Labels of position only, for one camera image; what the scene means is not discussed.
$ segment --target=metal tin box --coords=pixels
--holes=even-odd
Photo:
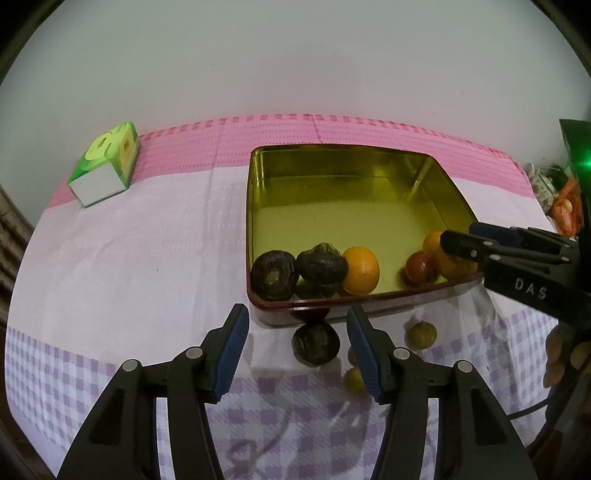
[[[400,270],[429,232],[467,232],[475,220],[429,155],[364,145],[259,147],[251,154],[246,194],[248,297],[266,312],[331,309],[329,317],[338,317],[356,302],[375,312],[457,295],[482,276],[440,277],[438,283],[409,288]],[[358,245],[373,251],[380,266],[376,289],[367,296],[287,301],[265,301],[252,291],[250,270],[259,255],[277,249],[296,257],[321,242],[340,252]],[[274,326],[289,323],[285,316],[262,317]]]

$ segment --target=orange bag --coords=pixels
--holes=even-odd
[[[559,191],[549,213],[561,235],[575,236],[579,233],[583,227],[583,203],[579,184],[573,177],[570,177]]]

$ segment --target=purple checkered tablecloth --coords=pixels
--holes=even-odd
[[[556,321],[525,309],[497,318],[480,332],[423,352],[430,362],[468,359],[506,412],[544,398],[543,341]],[[36,442],[55,444],[64,456],[86,415],[116,371],[8,329],[6,385],[10,405],[36,431]],[[433,477],[437,406],[430,403],[421,479]],[[340,368],[281,378],[235,378],[230,392],[207,413],[220,464],[228,479],[369,478],[384,433],[386,407],[352,397]],[[173,479],[165,400],[157,404],[163,479]],[[540,415],[515,421],[523,433]]]

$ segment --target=white wall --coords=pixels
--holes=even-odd
[[[591,81],[528,0],[66,0],[0,86],[0,183],[32,222],[90,141],[312,112],[436,129],[519,163],[562,158]]]

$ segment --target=blue gripper pad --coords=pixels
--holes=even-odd
[[[248,336],[248,325],[248,309],[236,303],[208,349],[206,364],[215,370],[212,393],[217,401],[230,390]]]
[[[366,390],[377,403],[382,403],[384,394],[394,390],[389,358],[395,349],[392,340],[371,325],[359,304],[347,312],[347,334]]]
[[[499,242],[503,247],[521,248],[523,239],[518,231],[488,223],[473,222],[468,229],[471,235]]]

